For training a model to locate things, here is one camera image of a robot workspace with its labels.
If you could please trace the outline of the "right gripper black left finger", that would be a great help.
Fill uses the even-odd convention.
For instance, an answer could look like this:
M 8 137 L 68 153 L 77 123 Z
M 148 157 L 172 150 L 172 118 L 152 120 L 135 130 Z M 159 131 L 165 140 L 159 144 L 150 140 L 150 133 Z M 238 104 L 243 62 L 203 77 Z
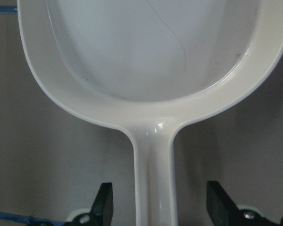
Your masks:
M 91 226 L 110 226 L 113 218 L 113 186 L 102 183 L 90 210 Z

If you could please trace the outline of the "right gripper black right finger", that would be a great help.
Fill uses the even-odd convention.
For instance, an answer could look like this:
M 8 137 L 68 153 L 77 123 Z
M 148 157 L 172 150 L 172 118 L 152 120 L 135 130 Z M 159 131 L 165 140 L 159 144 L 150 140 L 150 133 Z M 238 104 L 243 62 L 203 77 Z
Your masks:
M 241 211 L 217 181 L 207 182 L 207 212 L 214 226 L 242 226 Z

